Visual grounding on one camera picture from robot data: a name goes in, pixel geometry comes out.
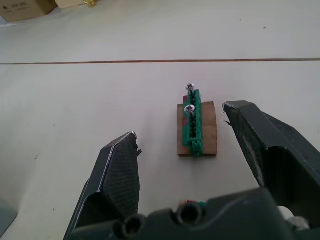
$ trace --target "white floor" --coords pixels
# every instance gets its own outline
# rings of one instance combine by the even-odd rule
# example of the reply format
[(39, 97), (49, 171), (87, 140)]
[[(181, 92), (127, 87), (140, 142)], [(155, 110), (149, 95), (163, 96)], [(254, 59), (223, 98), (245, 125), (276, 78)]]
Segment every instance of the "white floor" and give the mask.
[[(319, 58), (317, 0), (109, 0), (0, 27), (0, 64)], [(62, 239), (99, 151), (135, 131), (139, 211), (257, 187), (225, 101), (247, 100), (320, 150), (320, 62), (0, 65), (1, 240)], [(214, 101), (218, 156), (177, 156), (186, 83)]]

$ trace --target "green terminal block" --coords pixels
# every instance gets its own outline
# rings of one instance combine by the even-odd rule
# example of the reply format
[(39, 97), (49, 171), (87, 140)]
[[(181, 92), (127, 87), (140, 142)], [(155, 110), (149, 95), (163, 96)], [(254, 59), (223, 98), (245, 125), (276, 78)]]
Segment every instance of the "green terminal block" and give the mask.
[[(185, 108), (188, 105), (195, 107), (194, 110), (192, 109), (192, 113), (186, 113)], [(195, 157), (199, 157), (204, 152), (201, 95), (199, 90), (189, 90), (188, 95), (183, 97), (182, 144), (188, 146), (190, 153)]]

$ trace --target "brown cardboard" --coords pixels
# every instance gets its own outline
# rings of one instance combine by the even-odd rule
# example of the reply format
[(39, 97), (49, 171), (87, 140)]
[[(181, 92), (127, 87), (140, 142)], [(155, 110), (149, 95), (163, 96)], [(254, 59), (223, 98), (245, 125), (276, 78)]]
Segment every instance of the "brown cardboard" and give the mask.
[[(182, 144), (183, 131), (183, 110), (184, 105), (178, 105), (178, 155), (180, 157), (192, 157), (189, 147)], [(218, 152), (217, 138), (217, 119), (216, 109), (213, 101), (203, 102), (201, 105), (202, 111), (202, 132), (203, 132), (203, 155), (201, 156), (216, 156)]]
[(84, 0), (55, 0), (59, 8), (66, 9), (85, 4)]
[(37, 18), (57, 7), (55, 0), (0, 0), (0, 15), (7, 22)]

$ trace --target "metal tip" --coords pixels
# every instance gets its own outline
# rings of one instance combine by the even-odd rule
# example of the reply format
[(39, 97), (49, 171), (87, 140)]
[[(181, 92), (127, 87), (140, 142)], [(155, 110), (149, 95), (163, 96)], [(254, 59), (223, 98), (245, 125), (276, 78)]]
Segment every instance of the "metal tip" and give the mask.
[(186, 114), (192, 114), (196, 110), (196, 107), (194, 105), (187, 105), (184, 108), (184, 112)]
[(192, 91), (193, 89), (195, 89), (195, 85), (193, 83), (188, 83), (185, 89), (187, 89), (188, 91)]

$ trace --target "cardboard box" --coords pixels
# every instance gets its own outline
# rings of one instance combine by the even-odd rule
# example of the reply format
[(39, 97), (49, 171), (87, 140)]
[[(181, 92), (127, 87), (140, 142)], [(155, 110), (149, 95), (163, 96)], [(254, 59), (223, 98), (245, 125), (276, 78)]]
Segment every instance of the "cardboard box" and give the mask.
[(57, 7), (55, 0), (0, 0), (0, 15), (7, 22), (37, 18)]
[(85, 4), (84, 0), (55, 0), (59, 8), (66, 9)]

